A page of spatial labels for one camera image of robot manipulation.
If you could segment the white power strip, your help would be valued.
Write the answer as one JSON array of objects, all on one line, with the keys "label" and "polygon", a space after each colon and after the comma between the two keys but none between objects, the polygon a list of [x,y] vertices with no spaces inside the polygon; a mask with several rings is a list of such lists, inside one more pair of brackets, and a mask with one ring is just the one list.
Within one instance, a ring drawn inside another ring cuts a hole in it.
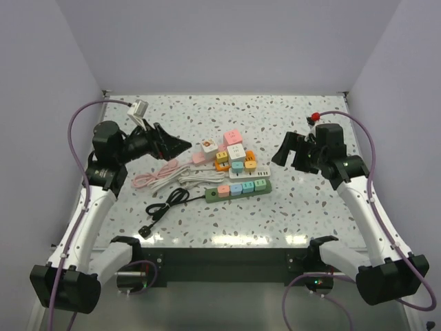
[{"label": "white power strip", "polygon": [[257,167],[253,172],[242,171],[235,173],[230,168],[228,171],[229,179],[231,181],[253,181],[256,179],[267,179],[271,176],[269,166]]}]

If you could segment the orange power strip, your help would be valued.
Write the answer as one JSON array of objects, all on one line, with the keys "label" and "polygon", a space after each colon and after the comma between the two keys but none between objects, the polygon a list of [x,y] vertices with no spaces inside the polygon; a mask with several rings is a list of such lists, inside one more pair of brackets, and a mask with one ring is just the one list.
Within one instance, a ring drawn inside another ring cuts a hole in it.
[{"label": "orange power strip", "polygon": [[230,165],[228,163],[217,163],[216,160],[214,161],[214,165],[216,167],[216,170],[218,172],[222,171],[222,172],[227,172],[230,168]]}]

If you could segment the green plug adapter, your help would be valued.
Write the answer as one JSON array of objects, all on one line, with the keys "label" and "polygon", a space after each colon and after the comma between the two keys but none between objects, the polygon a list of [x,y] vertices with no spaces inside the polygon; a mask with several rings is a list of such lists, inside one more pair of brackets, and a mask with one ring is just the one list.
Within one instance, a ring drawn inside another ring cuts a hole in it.
[{"label": "green plug adapter", "polygon": [[267,181],[265,179],[257,179],[254,181],[254,191],[260,192],[267,188]]}]

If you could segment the teal plug adapter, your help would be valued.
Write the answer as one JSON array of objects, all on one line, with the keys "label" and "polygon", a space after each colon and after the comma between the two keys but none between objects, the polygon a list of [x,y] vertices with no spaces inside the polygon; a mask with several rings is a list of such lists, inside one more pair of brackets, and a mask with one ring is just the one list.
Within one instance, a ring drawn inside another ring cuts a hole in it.
[{"label": "teal plug adapter", "polygon": [[255,185],[253,181],[248,181],[242,183],[242,193],[247,194],[253,192],[255,189]]}]

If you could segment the green power strip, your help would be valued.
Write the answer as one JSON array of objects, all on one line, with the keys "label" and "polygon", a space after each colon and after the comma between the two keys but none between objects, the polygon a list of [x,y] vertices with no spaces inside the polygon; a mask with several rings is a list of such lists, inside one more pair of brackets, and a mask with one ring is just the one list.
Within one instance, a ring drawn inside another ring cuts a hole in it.
[{"label": "green power strip", "polygon": [[271,193],[271,191],[272,185],[269,179],[258,179],[207,189],[203,198],[207,203],[217,203],[265,195]]}]

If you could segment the pink plug adapter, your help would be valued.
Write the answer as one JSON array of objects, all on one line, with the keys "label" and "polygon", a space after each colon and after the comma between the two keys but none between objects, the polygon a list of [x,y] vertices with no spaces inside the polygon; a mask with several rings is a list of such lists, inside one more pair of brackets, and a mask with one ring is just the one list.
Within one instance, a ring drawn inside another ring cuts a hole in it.
[{"label": "pink plug adapter", "polygon": [[220,185],[217,187],[217,194],[220,198],[228,197],[230,195],[229,185]]}]

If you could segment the blue plug adapter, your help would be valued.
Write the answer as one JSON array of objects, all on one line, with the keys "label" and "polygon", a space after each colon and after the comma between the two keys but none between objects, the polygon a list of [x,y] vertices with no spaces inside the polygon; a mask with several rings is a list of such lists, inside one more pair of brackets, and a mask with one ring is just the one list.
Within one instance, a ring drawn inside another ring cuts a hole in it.
[{"label": "blue plug adapter", "polygon": [[242,184],[237,183],[237,184],[230,185],[229,191],[230,191],[231,196],[241,195],[242,194]]}]

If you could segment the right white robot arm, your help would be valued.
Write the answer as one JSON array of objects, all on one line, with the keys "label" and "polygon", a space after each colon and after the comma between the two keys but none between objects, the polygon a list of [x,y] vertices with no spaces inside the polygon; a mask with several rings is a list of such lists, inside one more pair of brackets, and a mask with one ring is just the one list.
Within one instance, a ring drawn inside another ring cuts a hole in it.
[{"label": "right white robot arm", "polygon": [[367,255],[347,248],[335,236],[312,239],[302,260],[305,270],[321,271],[328,265],[355,281],[366,303],[377,305],[415,294],[429,271],[422,254],[415,255],[395,231],[381,203],[368,187],[369,171],[358,155],[348,155],[344,132],[336,123],[317,125],[307,135],[287,132],[272,157],[284,166],[290,152],[292,167],[321,174],[352,214],[365,241]]}]

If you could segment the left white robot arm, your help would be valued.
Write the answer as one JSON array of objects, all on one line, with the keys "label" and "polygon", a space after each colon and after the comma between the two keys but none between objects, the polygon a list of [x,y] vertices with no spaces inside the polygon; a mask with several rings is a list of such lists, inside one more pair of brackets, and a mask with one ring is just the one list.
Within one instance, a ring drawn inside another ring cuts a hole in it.
[{"label": "left white robot arm", "polygon": [[45,308],[89,314],[101,288],[121,268],[136,270],[143,262],[141,244],[134,237],[117,236],[92,258],[99,230],[127,178],[127,163],[147,154],[169,161],[192,147],[168,134],[159,123],[137,126],[126,135],[114,121],[95,126],[93,151],[84,168],[79,202],[60,244],[45,265],[35,265],[31,284]]}]

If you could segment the pink cube socket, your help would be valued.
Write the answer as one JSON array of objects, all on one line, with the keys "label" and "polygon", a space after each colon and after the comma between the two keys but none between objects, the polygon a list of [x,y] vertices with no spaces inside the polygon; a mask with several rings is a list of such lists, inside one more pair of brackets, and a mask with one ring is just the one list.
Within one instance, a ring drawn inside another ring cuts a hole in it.
[{"label": "pink cube socket", "polygon": [[223,143],[225,146],[231,146],[242,142],[242,135],[237,129],[227,131],[223,135]]}]

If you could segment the pink power strip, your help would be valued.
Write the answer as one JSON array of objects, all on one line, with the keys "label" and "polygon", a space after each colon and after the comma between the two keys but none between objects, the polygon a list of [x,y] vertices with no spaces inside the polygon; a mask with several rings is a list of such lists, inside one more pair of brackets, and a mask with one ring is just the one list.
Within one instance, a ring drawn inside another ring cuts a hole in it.
[{"label": "pink power strip", "polygon": [[192,163],[196,166],[201,166],[203,164],[213,162],[215,159],[216,153],[206,156],[204,152],[197,152],[192,155]]}]

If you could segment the white cartoon cube adapter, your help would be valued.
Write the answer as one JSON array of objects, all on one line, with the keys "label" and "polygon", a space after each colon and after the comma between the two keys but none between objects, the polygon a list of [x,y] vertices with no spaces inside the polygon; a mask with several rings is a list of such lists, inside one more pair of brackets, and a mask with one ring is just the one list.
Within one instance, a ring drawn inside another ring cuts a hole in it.
[{"label": "white cartoon cube adapter", "polygon": [[218,152],[218,145],[213,139],[205,139],[201,142],[201,150],[205,159],[212,159]]}]

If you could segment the orange adapter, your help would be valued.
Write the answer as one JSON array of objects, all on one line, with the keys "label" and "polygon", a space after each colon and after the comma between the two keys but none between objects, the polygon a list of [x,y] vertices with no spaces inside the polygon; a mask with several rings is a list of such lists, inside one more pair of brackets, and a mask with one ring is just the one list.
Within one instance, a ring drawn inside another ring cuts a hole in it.
[{"label": "orange adapter", "polygon": [[253,151],[247,150],[245,152],[245,161],[256,161],[256,157]]}]

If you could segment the yellow small adapter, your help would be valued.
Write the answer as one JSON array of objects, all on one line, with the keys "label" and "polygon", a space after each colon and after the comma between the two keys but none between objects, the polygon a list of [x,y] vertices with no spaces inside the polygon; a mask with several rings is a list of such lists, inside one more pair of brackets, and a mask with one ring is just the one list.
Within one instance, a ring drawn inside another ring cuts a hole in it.
[{"label": "yellow small adapter", "polygon": [[221,151],[216,154],[216,162],[221,163],[227,163],[229,159],[228,153],[226,151]]}]

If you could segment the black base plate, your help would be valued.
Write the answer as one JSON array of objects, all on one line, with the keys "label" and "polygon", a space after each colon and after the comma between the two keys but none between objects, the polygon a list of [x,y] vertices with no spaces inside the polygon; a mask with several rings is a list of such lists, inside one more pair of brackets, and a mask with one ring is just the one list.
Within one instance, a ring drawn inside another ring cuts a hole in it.
[{"label": "black base plate", "polygon": [[305,248],[143,248],[144,258],[157,265],[154,287],[171,282],[282,283],[303,273],[338,270],[302,260]]}]

